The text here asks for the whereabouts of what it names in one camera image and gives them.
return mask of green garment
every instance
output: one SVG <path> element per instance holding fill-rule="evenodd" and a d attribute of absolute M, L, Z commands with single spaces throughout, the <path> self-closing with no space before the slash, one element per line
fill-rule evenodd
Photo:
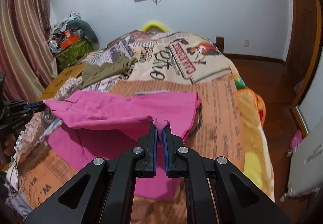
<path fill-rule="evenodd" d="M 115 63 L 104 63 L 102 66 L 86 64 L 82 72 L 82 85 L 84 89 L 107 77 L 125 74 L 132 64 L 137 63 L 135 57 L 129 59 L 125 54 L 121 54 Z"/>

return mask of hand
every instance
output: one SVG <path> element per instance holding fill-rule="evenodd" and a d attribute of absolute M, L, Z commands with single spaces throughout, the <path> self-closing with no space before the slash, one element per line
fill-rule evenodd
<path fill-rule="evenodd" d="M 11 156 L 14 152 L 14 146 L 15 146 L 15 137 L 14 134 L 10 134 L 6 137 L 4 145 L 6 146 L 6 149 L 3 151 L 7 156 Z"/>

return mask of brown floor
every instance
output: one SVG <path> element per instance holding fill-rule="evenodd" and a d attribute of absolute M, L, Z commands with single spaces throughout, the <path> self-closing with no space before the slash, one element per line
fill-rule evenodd
<path fill-rule="evenodd" d="M 289 111 L 295 98 L 294 84 L 287 69 L 279 63 L 232 59 L 245 84 L 259 94 L 266 104 L 264 133 L 275 175 L 275 201 L 296 223 L 304 215 L 307 198 L 280 202 L 288 182 L 290 159 L 285 158 L 289 143 L 297 131 Z"/>

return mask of wall outlet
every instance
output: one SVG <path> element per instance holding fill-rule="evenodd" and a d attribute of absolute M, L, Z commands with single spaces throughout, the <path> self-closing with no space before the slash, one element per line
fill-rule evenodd
<path fill-rule="evenodd" d="M 249 46 L 249 40 L 245 40 L 245 41 L 243 42 L 243 46 Z"/>

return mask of pink and beige curtain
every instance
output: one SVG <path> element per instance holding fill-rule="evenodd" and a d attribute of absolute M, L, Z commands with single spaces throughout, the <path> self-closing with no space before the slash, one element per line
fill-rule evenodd
<path fill-rule="evenodd" d="M 4 97 L 34 102 L 57 76 L 48 47 L 49 0 L 0 0 L 0 71 Z"/>

